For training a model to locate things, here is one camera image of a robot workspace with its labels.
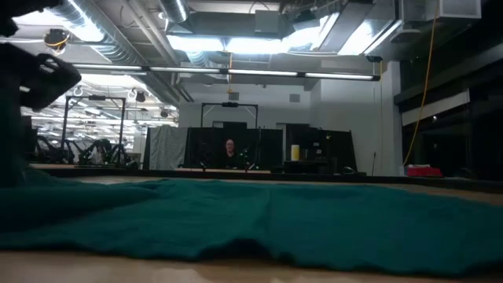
green fabric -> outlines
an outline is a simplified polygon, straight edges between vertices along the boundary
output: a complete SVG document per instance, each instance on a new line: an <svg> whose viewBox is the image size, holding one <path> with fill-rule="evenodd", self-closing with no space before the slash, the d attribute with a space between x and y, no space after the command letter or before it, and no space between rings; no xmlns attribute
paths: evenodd
<svg viewBox="0 0 503 283"><path fill-rule="evenodd" d="M37 186L0 190L0 249L199 260L247 243L297 266L443 276L503 260L503 208L453 197L351 185L103 186L30 174Z"/></svg>

desk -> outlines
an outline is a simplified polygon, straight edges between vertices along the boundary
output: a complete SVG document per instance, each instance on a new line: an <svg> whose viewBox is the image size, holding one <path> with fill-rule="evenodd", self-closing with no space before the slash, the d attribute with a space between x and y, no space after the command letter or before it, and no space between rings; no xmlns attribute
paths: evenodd
<svg viewBox="0 0 503 283"><path fill-rule="evenodd" d="M175 171L188 171L188 172L202 172L202 168L176 168ZM238 169L206 169L206 172L219 172L219 173L250 173L250 174L270 174L267 170L238 170Z"/></svg>
<svg viewBox="0 0 503 283"><path fill-rule="evenodd" d="M330 174L328 171L326 160L285 161L285 173L288 174Z"/></svg>
<svg viewBox="0 0 503 283"><path fill-rule="evenodd" d="M75 168L73 164L30 164L31 167L36 169L72 169Z"/></svg>

ceiling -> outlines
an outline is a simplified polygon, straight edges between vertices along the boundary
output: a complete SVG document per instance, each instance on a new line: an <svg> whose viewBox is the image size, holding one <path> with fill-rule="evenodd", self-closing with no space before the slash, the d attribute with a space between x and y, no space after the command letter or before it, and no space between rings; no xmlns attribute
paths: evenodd
<svg viewBox="0 0 503 283"><path fill-rule="evenodd" d="M433 1L417 0L414 3L420 2L424 6L428 6ZM107 30L108 37L105 37L104 40L108 40L108 44L115 42L115 40L119 40L118 42L122 40L121 44L125 43L131 47L129 54L133 54L131 56L138 58L136 62L150 65L166 66L175 62L175 64L179 63L181 66L194 66L194 61L189 59L185 51L173 50L165 35L183 37L186 35L180 35L177 32L185 30L192 32L192 34L189 34L192 37L201 36L197 31L203 31L201 28L204 28L204 25L216 24L215 26L218 26L218 21L222 21L219 18L225 19L229 15L233 15L233 18L238 20L241 18L252 19L252 24L255 23L255 33L258 34L259 38L264 37L265 33L262 30L261 32L257 31L257 26L261 24L257 19L264 14L266 14L265 19L267 20L275 17L280 19L277 30L272 30L272 33L267 35L268 37L276 36L293 40L293 36L296 34L294 28L298 28L299 24L316 23L319 27L314 27L314 29L309 30L312 32L304 33L296 39L312 39L307 47L290 48L284 52L235 53L231 59L228 53L205 51L205 46L200 45L201 52L204 52L204 56L207 57L206 64L218 66L219 68L228 68L232 65L233 68L253 70L341 72L370 75L375 74L377 68L374 63L369 62L364 56L365 50L369 50L367 55L381 56L387 61L423 57L428 54L428 40L431 34L431 19L428 19L428 10L424 7L421 8L421 5L411 6L407 4L410 2L402 0L269 0L267 2L186 0L186 5L190 10L189 18L184 23L168 24L168 29L165 28L166 21L163 20L163 17L160 17L159 0L72 0L72 2L93 6L90 11L92 10L94 14L87 14L89 17L86 24L110 24ZM125 5L132 2L137 2L139 6L129 10ZM138 22L137 18L135 20L134 14L141 15L141 10L146 12L145 15L155 25L154 29L158 31L158 35L161 35L162 40L156 39L156 36L154 36L156 33L150 28L151 25L145 17L140 17L142 18L140 22ZM197 22L194 20L197 17L213 20L214 23ZM441 46L469 28L474 20L476 19L457 20L457 18L442 17L437 26L435 47ZM117 64L114 60L111 60L109 55L101 51L100 44L103 45L103 42L83 42L72 30L72 27L67 25L68 22L55 17L50 11L35 12L16 18L15 21L20 30L12 38L0 39L1 41L9 41L31 53L52 53L53 51L43 41L44 34L51 28L60 28L65 31L69 29L74 35L68 40L64 52L59 55L61 59L72 63L110 64L114 62ZM226 31L210 31L213 36L217 36L221 42L224 42L224 46L229 46L230 40L232 40L225 37L224 32L232 33L238 32L240 28L243 30L250 28L228 25ZM326 37L323 35L325 26L327 27ZM410 30L414 30L414 36L404 40L400 38L401 40L397 42L391 41L394 36L402 35L404 31ZM315 41L319 41L318 48L313 47ZM370 47L376 42L380 42L380 44L376 44L375 49L372 50ZM156 85L150 84L152 82L151 74L147 76L117 75L111 74L111 72L96 72L96 75L85 74L83 81L70 90L68 94L73 95L74 91L77 91L77 93L82 91L83 96L86 94L100 94L107 97L125 98L126 107L130 108L125 113L126 119L131 120L131 123L127 122L127 126L132 129L138 127L139 123L132 124L135 120L163 121L173 125L177 123L178 112L165 99L167 89L170 89L169 95L172 98L173 105L178 105L180 101L185 100L188 102L207 101L211 95L214 97L214 94L218 94L219 99L225 100L229 83L232 83L233 88L237 91L244 92L249 90L256 92L256 87L259 87L264 90L264 94L256 97L267 101L269 99L267 93L273 92L286 95L293 90L294 93L306 93L317 82L316 79L278 78L264 75L233 75L231 78L227 75L181 74L172 76L167 73L154 74L154 76ZM145 102L139 103L131 99L136 91L145 91ZM91 116L88 118L90 115L86 111L86 108L91 107L101 107L101 113L97 116L102 116L103 119L114 120L113 116L120 115L120 110L112 109L116 106L110 101L88 102L81 101L87 106L74 107L69 115L74 118L94 119L96 117ZM62 115L61 107L64 106L64 103L65 99L62 97L47 110L32 114L60 118ZM107 114L104 114L103 108L110 110L107 110ZM170 109L168 118L160 117L162 108ZM40 127L47 128L50 126L50 119L43 119L42 117L36 123ZM52 130L53 133L58 134L58 128Z"/></svg>

metal frame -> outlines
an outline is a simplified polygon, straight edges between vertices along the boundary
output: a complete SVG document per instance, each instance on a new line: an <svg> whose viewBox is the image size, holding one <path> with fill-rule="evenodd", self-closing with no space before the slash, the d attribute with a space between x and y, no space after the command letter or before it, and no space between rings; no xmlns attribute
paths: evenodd
<svg viewBox="0 0 503 283"><path fill-rule="evenodd" d="M67 96L66 97L66 102L64 104L64 118L63 118L63 133L61 134L61 151L64 150L64 140L66 139L66 126L68 123L68 111L72 109L72 107L69 106L69 102L71 99L78 99L82 100L83 98L90 99L91 96ZM124 116L126 114L126 98L124 97L105 97L105 100L119 100L123 102L123 107L121 109L121 116L120 116L120 130L119 130L119 148L122 147L123 145L123 130L124 130ZM120 154L117 156L117 167L120 166Z"/></svg>
<svg viewBox="0 0 503 283"><path fill-rule="evenodd" d="M273 71L256 69L237 69L237 68L193 68L179 66L141 66L141 65L120 65L120 64L84 64L73 63L73 67L82 70L93 71L117 71L128 72L130 74L146 72L170 72L170 73L188 73L188 74L220 74L220 75L260 75L275 76L285 78L301 79L342 79L364 82L376 82L380 80L380 75L374 74L354 74L354 73L324 73L324 72L294 72L294 71Z"/></svg>
<svg viewBox="0 0 503 283"><path fill-rule="evenodd" d="M220 105L222 107L223 106L223 103L202 103L201 104L201 124L200 124L200 127L203 127L203 121L204 121L204 106L206 105ZM237 107L240 107L240 106L243 106L243 107L254 107L255 108L255 129L258 128L258 125L259 125L259 105L249 105L249 104L237 104Z"/></svg>

